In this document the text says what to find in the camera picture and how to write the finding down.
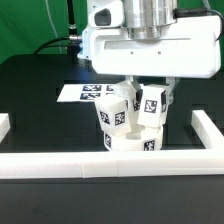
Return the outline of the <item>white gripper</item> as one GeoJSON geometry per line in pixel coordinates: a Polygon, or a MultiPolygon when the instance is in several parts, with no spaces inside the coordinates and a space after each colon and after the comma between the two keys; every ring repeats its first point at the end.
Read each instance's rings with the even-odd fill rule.
{"type": "MultiPolygon", "coordinates": [[[[222,15],[180,9],[177,0],[87,0],[87,54],[101,74],[129,75],[128,103],[143,89],[132,76],[209,78],[221,67],[222,15]]],[[[179,78],[166,78],[167,104],[179,78]]]]}

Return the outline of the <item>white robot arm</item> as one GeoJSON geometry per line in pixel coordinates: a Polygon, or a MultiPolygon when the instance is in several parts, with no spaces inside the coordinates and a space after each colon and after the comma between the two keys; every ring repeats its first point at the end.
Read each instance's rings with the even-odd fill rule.
{"type": "Polygon", "coordinates": [[[78,56],[103,75],[210,78],[221,67],[224,17],[178,0],[87,0],[78,56]]]}

